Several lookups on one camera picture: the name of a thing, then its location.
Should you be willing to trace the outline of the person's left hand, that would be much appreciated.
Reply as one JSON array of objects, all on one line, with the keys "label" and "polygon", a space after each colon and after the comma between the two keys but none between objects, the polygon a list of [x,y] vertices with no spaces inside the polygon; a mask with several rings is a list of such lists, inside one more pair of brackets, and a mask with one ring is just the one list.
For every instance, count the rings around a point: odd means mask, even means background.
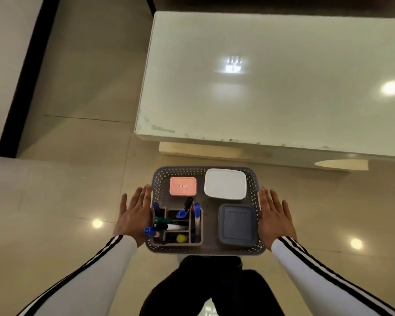
[{"label": "person's left hand", "polygon": [[121,211],[115,223],[113,237],[126,235],[132,237],[137,247],[141,247],[147,238],[144,229],[149,227],[152,222],[151,195],[152,188],[144,186],[144,201],[142,208],[135,208],[135,192],[130,200],[127,198],[127,210]]}]

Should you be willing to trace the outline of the person's right hand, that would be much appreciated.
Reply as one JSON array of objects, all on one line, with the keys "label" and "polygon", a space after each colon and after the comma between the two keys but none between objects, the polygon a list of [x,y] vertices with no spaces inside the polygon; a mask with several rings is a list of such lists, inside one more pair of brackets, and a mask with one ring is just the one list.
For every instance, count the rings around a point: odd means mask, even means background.
[{"label": "person's right hand", "polygon": [[280,237],[290,237],[298,240],[296,230],[291,230],[288,221],[290,214],[289,204],[279,199],[279,212],[270,211],[268,204],[268,191],[262,187],[259,190],[260,216],[258,222],[258,235],[264,247],[272,251],[274,241]]}]

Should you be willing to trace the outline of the gray perforated plastic basket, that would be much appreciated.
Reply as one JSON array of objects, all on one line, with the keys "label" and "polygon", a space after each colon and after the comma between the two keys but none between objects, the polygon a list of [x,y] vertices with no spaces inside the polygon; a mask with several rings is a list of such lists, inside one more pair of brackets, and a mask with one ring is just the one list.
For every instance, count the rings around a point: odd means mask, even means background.
[{"label": "gray perforated plastic basket", "polygon": [[219,198],[209,197],[204,192],[204,181],[206,172],[211,166],[165,166],[157,169],[153,175],[152,189],[153,202],[157,202],[166,216],[173,216],[184,209],[187,197],[172,196],[169,193],[171,177],[185,176],[195,177],[197,180],[197,194],[193,196],[194,201],[200,203],[202,207],[201,218],[201,242],[197,243],[166,243],[165,233],[158,238],[148,237],[145,244],[148,250],[153,253],[170,255],[224,255],[224,256],[252,256],[261,255],[265,247],[261,244],[258,236],[254,246],[240,246],[233,244],[223,244],[218,237],[218,217],[219,208],[223,204],[238,204],[250,207],[256,217],[255,223],[258,225],[258,180],[255,172],[248,167],[221,167],[221,169],[231,169],[242,171],[246,176],[247,192],[242,200],[229,201]]}]

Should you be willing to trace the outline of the person's right forearm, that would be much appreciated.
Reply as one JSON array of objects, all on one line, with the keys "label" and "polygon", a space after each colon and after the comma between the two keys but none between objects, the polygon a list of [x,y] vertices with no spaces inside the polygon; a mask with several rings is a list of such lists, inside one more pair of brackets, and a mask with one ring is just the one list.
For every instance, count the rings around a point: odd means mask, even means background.
[{"label": "person's right forearm", "polygon": [[395,316],[394,307],[325,266],[295,239],[279,237],[272,253],[313,316]]}]

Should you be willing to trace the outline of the person's left forearm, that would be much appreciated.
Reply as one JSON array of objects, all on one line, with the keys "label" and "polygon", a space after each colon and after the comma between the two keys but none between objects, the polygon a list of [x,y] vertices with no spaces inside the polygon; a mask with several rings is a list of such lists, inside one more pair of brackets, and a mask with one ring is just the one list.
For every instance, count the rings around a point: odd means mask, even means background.
[{"label": "person's left forearm", "polygon": [[118,235],[77,270],[52,285],[17,316],[108,316],[137,243]]}]

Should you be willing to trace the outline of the white marker with green cap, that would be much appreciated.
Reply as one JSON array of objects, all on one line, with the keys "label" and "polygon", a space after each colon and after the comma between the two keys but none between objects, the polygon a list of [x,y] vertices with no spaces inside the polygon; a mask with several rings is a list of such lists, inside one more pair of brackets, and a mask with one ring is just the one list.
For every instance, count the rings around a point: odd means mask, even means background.
[{"label": "white marker with green cap", "polygon": [[163,222],[157,222],[153,224],[153,228],[158,231],[187,231],[189,230],[189,226],[179,225],[179,224],[169,224]]}]

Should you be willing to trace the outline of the dark gray lidded container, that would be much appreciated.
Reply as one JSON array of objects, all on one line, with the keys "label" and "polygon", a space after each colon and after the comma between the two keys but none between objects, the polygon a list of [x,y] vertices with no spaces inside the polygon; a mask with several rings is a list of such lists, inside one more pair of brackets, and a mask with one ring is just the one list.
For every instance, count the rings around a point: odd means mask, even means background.
[{"label": "dark gray lidded container", "polygon": [[254,247],[258,243],[257,210],[242,204],[222,204],[218,214],[218,239],[226,245]]}]

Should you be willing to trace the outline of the pink rectangular box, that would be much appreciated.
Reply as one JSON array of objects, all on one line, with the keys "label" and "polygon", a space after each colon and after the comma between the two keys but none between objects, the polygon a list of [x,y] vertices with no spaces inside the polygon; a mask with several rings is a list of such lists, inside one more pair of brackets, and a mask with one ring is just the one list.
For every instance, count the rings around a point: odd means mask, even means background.
[{"label": "pink rectangular box", "polygon": [[173,176],[170,178],[171,196],[193,197],[197,194],[197,180],[192,176]]}]

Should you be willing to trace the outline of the white lidded container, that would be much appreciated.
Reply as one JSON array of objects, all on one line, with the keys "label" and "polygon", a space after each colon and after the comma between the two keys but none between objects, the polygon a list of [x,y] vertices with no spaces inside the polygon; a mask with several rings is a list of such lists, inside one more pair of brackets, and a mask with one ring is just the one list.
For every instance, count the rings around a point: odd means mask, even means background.
[{"label": "white lidded container", "polygon": [[208,169],[204,192],[211,198],[240,201],[247,195],[247,177],[238,170]]}]

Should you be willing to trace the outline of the pink desk organizer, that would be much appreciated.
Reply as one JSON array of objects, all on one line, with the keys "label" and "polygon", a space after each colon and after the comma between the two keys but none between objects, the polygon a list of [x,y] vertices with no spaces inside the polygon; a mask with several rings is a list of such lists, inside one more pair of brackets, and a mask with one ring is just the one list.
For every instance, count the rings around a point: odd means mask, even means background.
[{"label": "pink desk organizer", "polygon": [[[159,238],[151,238],[148,236],[149,246],[201,246],[203,244],[203,227],[204,227],[204,210],[201,208],[201,222],[200,229],[196,232],[195,230],[195,218],[194,208],[192,207],[188,211],[188,215],[184,219],[177,219],[176,213],[178,209],[168,209],[167,207],[162,208],[164,210],[164,217],[153,217],[153,223],[163,222],[169,224],[188,225],[189,230],[187,231],[159,231],[161,236]],[[178,244],[176,242],[176,236],[178,234],[185,234],[188,236],[188,243]]]}]

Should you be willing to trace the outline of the person's black trousers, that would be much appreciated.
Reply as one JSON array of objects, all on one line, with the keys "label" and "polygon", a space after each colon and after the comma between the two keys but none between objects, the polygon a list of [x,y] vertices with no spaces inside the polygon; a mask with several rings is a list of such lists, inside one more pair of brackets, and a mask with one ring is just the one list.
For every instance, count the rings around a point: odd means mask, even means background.
[{"label": "person's black trousers", "polygon": [[219,316],[285,316],[262,275],[237,256],[186,256],[149,293],[139,316],[198,316],[211,299]]}]

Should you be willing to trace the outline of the white table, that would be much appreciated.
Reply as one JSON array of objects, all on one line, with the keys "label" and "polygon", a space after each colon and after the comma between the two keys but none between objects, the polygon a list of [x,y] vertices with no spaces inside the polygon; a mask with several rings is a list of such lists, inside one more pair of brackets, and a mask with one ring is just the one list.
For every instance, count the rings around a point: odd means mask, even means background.
[{"label": "white table", "polygon": [[135,134],[275,165],[395,161],[395,18],[158,11]]}]

